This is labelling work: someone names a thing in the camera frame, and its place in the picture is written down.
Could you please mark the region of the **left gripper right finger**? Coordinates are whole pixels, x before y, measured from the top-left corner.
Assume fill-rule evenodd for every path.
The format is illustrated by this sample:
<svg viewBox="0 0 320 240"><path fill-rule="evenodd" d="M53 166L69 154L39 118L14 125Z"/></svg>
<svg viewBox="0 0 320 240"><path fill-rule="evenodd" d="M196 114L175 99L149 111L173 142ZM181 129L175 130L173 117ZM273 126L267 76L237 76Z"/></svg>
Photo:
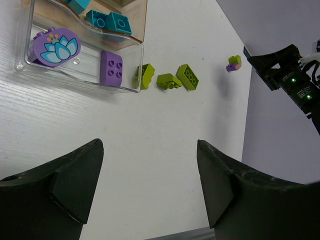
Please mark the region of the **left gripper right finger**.
<svg viewBox="0 0 320 240"><path fill-rule="evenodd" d="M320 184L260 172L205 140L196 159L209 227L218 240L317 240Z"/></svg>

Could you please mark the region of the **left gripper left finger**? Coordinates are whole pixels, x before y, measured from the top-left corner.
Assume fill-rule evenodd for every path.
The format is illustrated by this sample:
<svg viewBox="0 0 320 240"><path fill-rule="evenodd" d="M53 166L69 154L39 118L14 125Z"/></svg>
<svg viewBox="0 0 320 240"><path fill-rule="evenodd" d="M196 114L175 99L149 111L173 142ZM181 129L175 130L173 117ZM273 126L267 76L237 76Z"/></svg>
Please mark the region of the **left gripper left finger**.
<svg viewBox="0 0 320 240"><path fill-rule="evenodd" d="M94 139L0 181L2 240L78 240L87 224L104 159Z"/></svg>

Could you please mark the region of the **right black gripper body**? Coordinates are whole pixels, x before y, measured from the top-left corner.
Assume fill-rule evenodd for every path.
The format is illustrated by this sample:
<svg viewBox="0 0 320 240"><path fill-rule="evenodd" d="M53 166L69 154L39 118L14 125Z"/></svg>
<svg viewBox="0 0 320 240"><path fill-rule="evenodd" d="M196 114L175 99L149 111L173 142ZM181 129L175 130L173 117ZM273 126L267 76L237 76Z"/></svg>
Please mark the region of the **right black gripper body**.
<svg viewBox="0 0 320 240"><path fill-rule="evenodd" d="M283 89L308 118L320 109L319 53L302 57L293 44L266 55L252 56L246 47L243 53L269 89Z"/></svg>

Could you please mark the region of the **green purple lego stack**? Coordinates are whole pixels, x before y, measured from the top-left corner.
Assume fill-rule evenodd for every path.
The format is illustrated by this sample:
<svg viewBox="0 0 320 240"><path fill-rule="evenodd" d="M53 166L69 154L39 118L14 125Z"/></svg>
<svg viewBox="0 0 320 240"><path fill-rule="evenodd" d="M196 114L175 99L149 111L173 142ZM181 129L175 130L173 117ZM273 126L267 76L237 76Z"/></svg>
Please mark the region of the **green purple lego stack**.
<svg viewBox="0 0 320 240"><path fill-rule="evenodd" d="M242 66L242 59L240 55L234 55L228 58L227 72L237 71Z"/></svg>

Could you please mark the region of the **purple square lego brick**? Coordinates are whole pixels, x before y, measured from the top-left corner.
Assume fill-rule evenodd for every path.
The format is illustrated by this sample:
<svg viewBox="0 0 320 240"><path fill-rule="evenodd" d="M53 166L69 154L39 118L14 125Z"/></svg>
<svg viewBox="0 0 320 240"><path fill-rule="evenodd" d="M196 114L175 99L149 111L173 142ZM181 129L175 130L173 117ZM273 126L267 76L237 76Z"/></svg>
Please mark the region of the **purple square lego brick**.
<svg viewBox="0 0 320 240"><path fill-rule="evenodd" d="M123 59L120 55L102 50L100 53L99 83L117 86L122 84Z"/></svg>

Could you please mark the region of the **purple flower lego brick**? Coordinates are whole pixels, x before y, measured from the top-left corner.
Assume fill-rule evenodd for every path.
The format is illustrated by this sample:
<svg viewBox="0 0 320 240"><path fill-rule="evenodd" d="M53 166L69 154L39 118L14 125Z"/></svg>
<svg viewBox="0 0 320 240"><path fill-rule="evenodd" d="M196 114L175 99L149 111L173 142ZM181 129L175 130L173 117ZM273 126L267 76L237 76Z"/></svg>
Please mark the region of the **purple flower lego brick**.
<svg viewBox="0 0 320 240"><path fill-rule="evenodd" d="M31 63L55 68L76 57L81 46L80 39L70 29L51 27L33 37L27 59Z"/></svg>

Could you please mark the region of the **teal lego brick with studs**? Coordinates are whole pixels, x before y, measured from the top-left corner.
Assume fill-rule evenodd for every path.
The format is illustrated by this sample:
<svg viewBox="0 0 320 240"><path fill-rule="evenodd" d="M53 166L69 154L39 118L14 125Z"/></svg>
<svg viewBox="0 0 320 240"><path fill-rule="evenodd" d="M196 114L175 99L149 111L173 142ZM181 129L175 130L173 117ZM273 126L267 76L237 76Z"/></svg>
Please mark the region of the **teal lego brick with studs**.
<svg viewBox="0 0 320 240"><path fill-rule="evenodd" d="M107 30L107 17L109 15L100 11L90 10L86 13L86 21L89 22L94 27L99 29Z"/></svg>

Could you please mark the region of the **teal square lego brick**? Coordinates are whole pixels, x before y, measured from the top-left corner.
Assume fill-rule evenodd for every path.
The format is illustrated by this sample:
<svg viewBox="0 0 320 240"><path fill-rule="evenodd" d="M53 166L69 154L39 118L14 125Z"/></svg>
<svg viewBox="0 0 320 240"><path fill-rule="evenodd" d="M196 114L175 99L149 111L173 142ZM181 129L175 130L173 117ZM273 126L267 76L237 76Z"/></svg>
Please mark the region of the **teal square lego brick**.
<svg viewBox="0 0 320 240"><path fill-rule="evenodd" d="M107 30L132 35L132 29L127 16L117 12L110 12L107 19Z"/></svg>

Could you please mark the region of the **teal rounded lego brick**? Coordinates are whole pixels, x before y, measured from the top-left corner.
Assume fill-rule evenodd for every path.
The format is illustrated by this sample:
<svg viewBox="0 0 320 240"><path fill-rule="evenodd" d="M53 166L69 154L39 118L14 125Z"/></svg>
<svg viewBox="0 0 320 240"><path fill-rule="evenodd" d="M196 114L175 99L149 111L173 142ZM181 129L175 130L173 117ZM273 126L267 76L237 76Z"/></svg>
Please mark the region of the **teal rounded lego brick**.
<svg viewBox="0 0 320 240"><path fill-rule="evenodd" d="M61 0L61 2L80 15L88 7L91 0Z"/></svg>

